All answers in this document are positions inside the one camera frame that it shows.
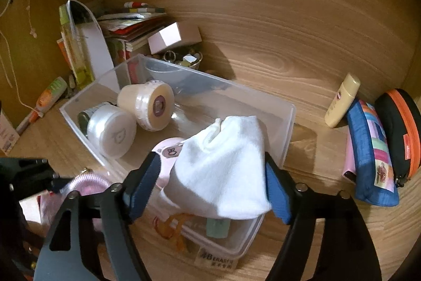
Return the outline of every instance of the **folded white towel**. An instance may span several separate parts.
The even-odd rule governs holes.
[[[270,211],[257,117],[218,118],[187,139],[157,202],[170,214],[215,219],[252,219]]]

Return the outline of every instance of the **bunny logo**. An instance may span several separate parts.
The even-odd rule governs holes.
[[[126,129],[123,128],[119,132],[116,132],[115,134],[113,134],[113,138],[116,144],[120,144],[121,142],[123,142],[124,139],[126,138]]]

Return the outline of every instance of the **clear plastic storage box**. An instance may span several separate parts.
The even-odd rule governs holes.
[[[120,89],[156,79],[169,84],[175,96],[175,110],[170,124],[162,131],[149,132],[138,126],[130,150],[119,159],[102,156],[80,131],[77,115],[99,103],[117,102]],[[153,147],[170,137],[189,138],[227,116],[257,116],[264,128],[265,149],[281,167],[291,139],[295,107],[280,98],[221,78],[156,59],[136,55],[104,74],[61,107],[61,112],[74,133],[92,155],[108,170],[113,182],[121,182],[129,171],[137,169]],[[152,192],[147,210],[161,220],[168,214],[155,206]],[[229,236],[223,239],[206,236],[206,219],[195,217],[186,222],[182,235],[221,257],[237,259],[250,247],[264,216],[232,221]]]

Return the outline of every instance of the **wooden desk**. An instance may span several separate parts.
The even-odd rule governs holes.
[[[45,157],[61,175],[77,175],[83,168],[101,168],[89,151],[73,134],[59,112],[59,105],[44,118],[30,126],[22,135],[11,156]],[[352,192],[353,186],[341,178],[346,143],[345,128],[330,130],[303,118],[297,118],[285,168],[297,181],[307,183],[316,192],[335,194],[341,189]],[[377,249],[383,278],[388,278],[400,266],[421,231],[421,173],[399,190],[400,204],[391,209],[357,202]],[[247,255],[235,272],[225,273],[201,269],[194,265],[194,253],[180,255],[151,227],[152,218],[145,214],[131,231],[140,255],[154,281],[168,280],[264,280],[281,248],[288,226],[272,213],[266,215]],[[319,222],[313,249],[304,274],[312,276],[317,262],[323,233]],[[105,276],[114,280],[100,247]]]

